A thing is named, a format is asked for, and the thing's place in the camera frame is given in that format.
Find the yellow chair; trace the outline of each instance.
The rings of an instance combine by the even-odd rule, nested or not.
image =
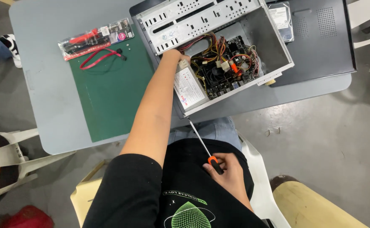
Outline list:
[[[86,214],[88,213],[89,207],[95,198],[96,192],[101,185],[102,178],[90,180],[102,166],[107,165],[111,159],[103,160],[96,167],[86,175],[84,179],[77,185],[75,191],[71,194],[72,205],[74,206],[75,212],[80,223],[80,227],[84,224]]]

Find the red bag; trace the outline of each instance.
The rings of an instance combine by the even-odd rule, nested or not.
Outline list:
[[[42,210],[32,205],[22,208],[17,214],[3,222],[0,228],[53,228],[53,220]]]

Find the person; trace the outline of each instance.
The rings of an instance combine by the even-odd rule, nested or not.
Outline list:
[[[196,124],[219,175],[189,127],[170,131],[174,75],[180,60],[164,52],[119,156],[105,171],[84,221],[101,227],[268,228],[250,205],[253,181],[230,117]]]
[[[15,35],[8,34],[0,37],[0,60],[12,57],[17,68],[22,68]]]

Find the white plastic chair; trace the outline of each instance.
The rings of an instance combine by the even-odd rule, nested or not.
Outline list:
[[[275,203],[261,154],[239,131],[237,134],[241,141],[241,151],[247,159],[254,182],[253,196],[250,200],[254,213],[262,220],[270,219],[276,228],[290,228],[288,221]]]
[[[23,132],[0,132],[0,135],[9,141],[9,145],[0,147],[0,167],[19,165],[19,176],[17,182],[1,188],[0,195],[4,194],[12,188],[15,188],[21,184],[27,183],[37,178],[37,174],[27,175],[29,172],[58,161],[62,158],[68,157],[76,152],[72,151],[59,155],[51,155],[31,161],[25,161],[25,159],[23,158],[23,154],[20,151],[18,142],[39,135],[37,128]]]

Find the screwdriver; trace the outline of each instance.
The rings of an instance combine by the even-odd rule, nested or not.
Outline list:
[[[219,166],[219,163],[218,163],[218,159],[215,157],[215,156],[212,156],[209,151],[208,151],[208,148],[206,148],[205,146],[205,143],[203,143],[202,141],[202,138],[199,136],[195,126],[193,125],[191,119],[188,117],[188,120],[189,120],[189,123],[191,124],[192,128],[193,128],[193,131],[195,132],[195,134],[198,136],[199,138],[199,141],[202,143],[202,146],[205,148],[206,150],[206,153],[208,153],[208,163],[216,170],[216,172],[220,175],[222,175],[224,172],[223,172],[223,169],[220,168]]]

